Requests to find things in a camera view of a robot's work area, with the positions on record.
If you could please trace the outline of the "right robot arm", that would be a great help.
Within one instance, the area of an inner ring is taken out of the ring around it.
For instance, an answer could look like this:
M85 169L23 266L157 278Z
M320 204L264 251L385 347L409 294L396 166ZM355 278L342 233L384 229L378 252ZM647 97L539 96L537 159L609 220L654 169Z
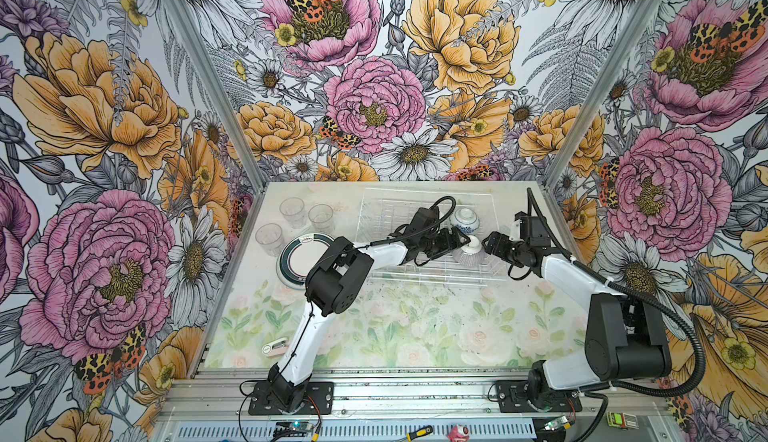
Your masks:
M660 309L612 288L561 247L544 218L519 212L516 221L517 239L494 231L482 240L484 251L511 268L527 269L587 311L583 348L534 363L525 384L527 402L543 409L551 399L578 389L668 375L671 356Z

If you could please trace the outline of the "blue white porcelain bowl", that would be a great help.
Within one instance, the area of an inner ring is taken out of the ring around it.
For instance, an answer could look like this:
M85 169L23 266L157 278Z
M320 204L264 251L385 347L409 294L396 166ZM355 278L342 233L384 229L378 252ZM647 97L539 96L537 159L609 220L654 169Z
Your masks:
M480 228L480 218L470 207L456 208L450 215L449 221L466 235L472 235Z

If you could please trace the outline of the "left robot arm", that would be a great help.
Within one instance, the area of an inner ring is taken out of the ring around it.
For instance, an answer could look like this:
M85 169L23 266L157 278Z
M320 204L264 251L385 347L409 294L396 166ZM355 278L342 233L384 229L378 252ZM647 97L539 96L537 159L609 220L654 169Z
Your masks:
M353 304L372 271L410 262L425 264L470 242L461 229L443 225L455 210L456 199L443 196L432 206L419 208L408 224L398 226L384 239L332 239L305 278L307 304L295 337L268 373L267 406L287 413L298 410L328 328L336 315Z

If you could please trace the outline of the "white wire dish rack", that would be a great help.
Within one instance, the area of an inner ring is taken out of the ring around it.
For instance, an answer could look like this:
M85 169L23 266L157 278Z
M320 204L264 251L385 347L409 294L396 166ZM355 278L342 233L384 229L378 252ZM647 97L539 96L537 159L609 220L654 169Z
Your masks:
M443 191L367 188L362 198L355 240L367 243L409 233L418 212L433 209L433 228L409 242L417 247L409 251L406 261L397 266L374 269L372 282L420 282L458 285L486 285L506 278L506 265L481 251L482 258L461 263L453 257L459 249L469 247L469 238L480 240L500 230L495 201L489 193L459 192L449 196Z

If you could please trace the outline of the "green rimmed plate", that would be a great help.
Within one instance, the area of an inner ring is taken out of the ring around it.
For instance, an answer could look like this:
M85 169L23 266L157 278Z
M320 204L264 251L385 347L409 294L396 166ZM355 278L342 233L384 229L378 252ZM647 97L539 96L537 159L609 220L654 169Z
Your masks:
M303 290L306 277L334 238L323 233L306 233L293 238L278 256L276 272L279 280L294 290Z

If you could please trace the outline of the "clear glass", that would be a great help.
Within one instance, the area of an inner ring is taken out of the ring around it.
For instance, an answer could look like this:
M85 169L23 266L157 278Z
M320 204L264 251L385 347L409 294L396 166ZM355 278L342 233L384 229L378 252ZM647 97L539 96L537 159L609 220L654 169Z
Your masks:
M288 225L293 229L304 228L307 224L307 209L305 202L299 197L284 199L279 206L279 211Z
M258 228L255 240L270 256L279 256L284 248L283 229L277 223L266 223Z
M335 229L334 209L328 204L314 205L308 211L308 218L314 232L332 234Z

